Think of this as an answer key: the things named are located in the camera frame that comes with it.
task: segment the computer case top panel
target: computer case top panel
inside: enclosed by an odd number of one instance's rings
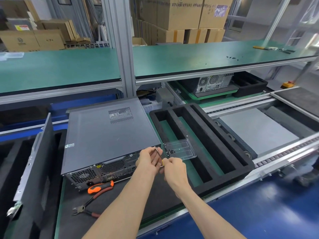
[[[138,98],[74,109],[61,174],[160,144]]]

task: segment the forearm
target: forearm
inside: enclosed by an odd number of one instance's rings
[[[202,201],[193,190],[185,190],[179,196],[206,239],[245,238],[216,211]]]
[[[149,170],[137,167],[120,195],[83,238],[135,238],[153,181]]]

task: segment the human hand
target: human hand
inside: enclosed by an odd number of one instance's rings
[[[162,155],[163,150],[161,148],[157,148],[160,155]],[[148,147],[140,152],[140,156],[136,161],[136,166],[143,167],[144,169],[150,170],[154,176],[157,174],[160,166],[162,165],[162,159],[159,154],[155,150],[155,147]]]
[[[160,170],[160,173],[165,173],[164,179],[176,196],[181,198],[182,193],[191,189],[187,179],[186,164],[180,158],[164,158],[163,165],[164,168]]]

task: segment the human arm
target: human arm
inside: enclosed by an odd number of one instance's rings
[[[186,165],[180,158],[163,159],[165,180],[181,199],[204,238],[245,239],[231,224],[207,205],[188,183]]]
[[[136,238],[145,204],[161,162],[154,147],[142,150],[131,179],[83,239]]]

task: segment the clear plastic tray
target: clear plastic tray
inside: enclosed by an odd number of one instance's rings
[[[164,149],[167,158],[175,157],[187,160],[197,156],[188,139],[164,143]]]

